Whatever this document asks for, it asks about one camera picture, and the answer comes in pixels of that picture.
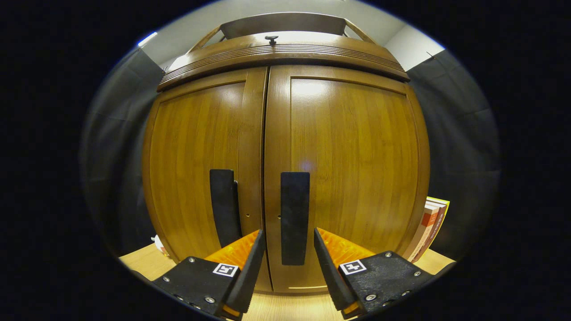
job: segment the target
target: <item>table surface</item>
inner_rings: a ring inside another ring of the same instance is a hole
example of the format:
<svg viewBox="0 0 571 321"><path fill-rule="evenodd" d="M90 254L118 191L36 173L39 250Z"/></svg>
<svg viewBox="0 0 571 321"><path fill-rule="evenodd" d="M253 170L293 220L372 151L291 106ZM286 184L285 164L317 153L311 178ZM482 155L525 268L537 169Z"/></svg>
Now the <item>table surface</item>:
<svg viewBox="0 0 571 321"><path fill-rule="evenodd" d="M176 266L169 257L164 256L154 244L119 258L131 270L141 273L149 280L155 280ZM424 271L436 274L449 263L454 262L446 256L430 249L414 263ZM327 320L342 321L341 312L335 309L329 293L322 294L267 294L254 292L248 313L243 321L254 320Z"/></svg>

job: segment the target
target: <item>cabinet top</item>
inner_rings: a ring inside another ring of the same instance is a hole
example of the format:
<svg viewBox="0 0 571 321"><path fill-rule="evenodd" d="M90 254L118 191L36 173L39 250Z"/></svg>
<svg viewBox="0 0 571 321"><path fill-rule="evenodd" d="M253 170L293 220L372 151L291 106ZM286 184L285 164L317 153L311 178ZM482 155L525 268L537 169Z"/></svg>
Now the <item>cabinet top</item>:
<svg viewBox="0 0 571 321"><path fill-rule="evenodd" d="M362 40L344 35L345 27ZM219 31L227 40L202 48ZM283 64L345 67L410 81L387 49L346 19L313 13L273 13L214 28L173 62L158 91L233 69Z"/></svg>

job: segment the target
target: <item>white wall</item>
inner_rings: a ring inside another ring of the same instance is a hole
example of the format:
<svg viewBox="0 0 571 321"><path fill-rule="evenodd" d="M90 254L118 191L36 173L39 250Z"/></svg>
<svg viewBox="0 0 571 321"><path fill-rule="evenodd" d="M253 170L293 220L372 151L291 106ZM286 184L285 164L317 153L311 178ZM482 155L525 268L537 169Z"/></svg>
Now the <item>white wall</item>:
<svg viewBox="0 0 571 321"><path fill-rule="evenodd" d="M284 11L321 13L349 19L380 45L405 26L400 19L357 0L220 0L157 30L157 36L143 47L143 51L164 68L219 24L251 15ZM352 31L348 35L358 38Z"/></svg>
<svg viewBox="0 0 571 321"><path fill-rule="evenodd" d="M411 25L405 25L383 47L395 56L404 71L444 50L439 43Z"/></svg>

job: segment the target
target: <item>book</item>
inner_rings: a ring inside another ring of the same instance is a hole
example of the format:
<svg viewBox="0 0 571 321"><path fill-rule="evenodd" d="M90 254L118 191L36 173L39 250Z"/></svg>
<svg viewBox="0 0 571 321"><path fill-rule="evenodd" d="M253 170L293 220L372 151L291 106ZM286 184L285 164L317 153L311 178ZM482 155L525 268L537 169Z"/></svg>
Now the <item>book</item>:
<svg viewBox="0 0 571 321"><path fill-rule="evenodd" d="M424 242L429 237L432 229L432 225L436 221L438 216L439 207L425 204L423 218L420 221L418 228L416 229L415 235L412 241L408 245L407 249L404 251L402 257L409 262L415 258L420 248L424 245Z"/></svg>
<svg viewBox="0 0 571 321"><path fill-rule="evenodd" d="M423 246L420 248L418 253L415 255L414 259L412 259L411 263L418 261L422 257L422 255L424 255L426 250L430 248L430 245L434 241L434 238L436 238L436 235L438 234L438 231L440 230L440 227L442 226L444 218L446 217L446 213L448 212L448 206L450 205L450 201L432 198L432 197L427 197L427 203L428 204L434 204L435 206L438 206L440 209L438 212L436 222L432 226L429 237L426 239Z"/></svg>

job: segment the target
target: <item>cabinet door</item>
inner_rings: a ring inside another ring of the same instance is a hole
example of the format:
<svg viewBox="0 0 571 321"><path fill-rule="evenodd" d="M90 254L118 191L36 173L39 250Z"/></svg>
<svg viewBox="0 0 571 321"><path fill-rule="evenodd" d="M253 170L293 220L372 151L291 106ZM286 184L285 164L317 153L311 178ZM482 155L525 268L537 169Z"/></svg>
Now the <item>cabinet door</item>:
<svg viewBox="0 0 571 321"><path fill-rule="evenodd" d="M302 266L282 265L285 171L310 176ZM429 171L424 118L408 85L334 67L271 67L264 193L274 291L327 290L313 248L315 227L375 253L402 254L423 213Z"/></svg>
<svg viewBox="0 0 571 321"><path fill-rule="evenodd" d="M143 150L152 223L176 262L220 249L210 170L234 170L242 235L262 219L262 125L267 67L199 79L158 96ZM267 264L256 289L271 291Z"/></svg>

